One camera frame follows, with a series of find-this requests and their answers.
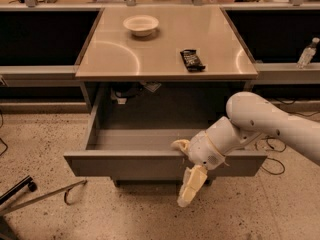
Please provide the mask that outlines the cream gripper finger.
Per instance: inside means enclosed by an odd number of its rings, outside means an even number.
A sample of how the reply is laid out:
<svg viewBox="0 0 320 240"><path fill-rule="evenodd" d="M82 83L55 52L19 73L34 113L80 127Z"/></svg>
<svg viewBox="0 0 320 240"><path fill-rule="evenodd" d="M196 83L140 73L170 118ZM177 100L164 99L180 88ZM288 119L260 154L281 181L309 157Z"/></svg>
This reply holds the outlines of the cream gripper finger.
<svg viewBox="0 0 320 240"><path fill-rule="evenodd" d="M177 203L180 207L187 207L195 198L198 191L207 180L207 169L201 165L186 168L183 184L180 188Z"/></svg>
<svg viewBox="0 0 320 240"><path fill-rule="evenodd" d="M190 141L187 139L175 140L171 143L171 147L175 150L180 150L181 152L187 152L189 149Z"/></svg>

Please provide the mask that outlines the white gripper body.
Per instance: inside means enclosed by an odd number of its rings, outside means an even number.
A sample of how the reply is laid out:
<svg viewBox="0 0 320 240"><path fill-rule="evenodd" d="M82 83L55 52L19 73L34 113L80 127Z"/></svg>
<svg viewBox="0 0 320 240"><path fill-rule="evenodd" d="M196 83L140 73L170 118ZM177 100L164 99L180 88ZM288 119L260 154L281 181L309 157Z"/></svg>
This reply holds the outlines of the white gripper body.
<svg viewBox="0 0 320 240"><path fill-rule="evenodd" d="M214 170L225 162L225 156L218 151L206 131L199 132L190 140L187 155L195 165L202 165L207 170Z"/></svg>

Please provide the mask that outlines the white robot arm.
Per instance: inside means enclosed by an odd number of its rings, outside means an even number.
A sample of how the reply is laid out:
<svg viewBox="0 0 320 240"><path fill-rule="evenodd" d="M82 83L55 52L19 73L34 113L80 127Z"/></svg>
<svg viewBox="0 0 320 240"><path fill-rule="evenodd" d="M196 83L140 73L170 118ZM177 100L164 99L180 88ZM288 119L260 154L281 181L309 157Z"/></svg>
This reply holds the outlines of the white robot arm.
<svg viewBox="0 0 320 240"><path fill-rule="evenodd" d="M320 164L320 124L291 115L252 92L238 92L226 103L226 115L191 139L180 139L172 147L193 163L183 176L177 203L188 206L204 185L208 172L226 162L232 151L260 135L277 138L313 163Z"/></svg>

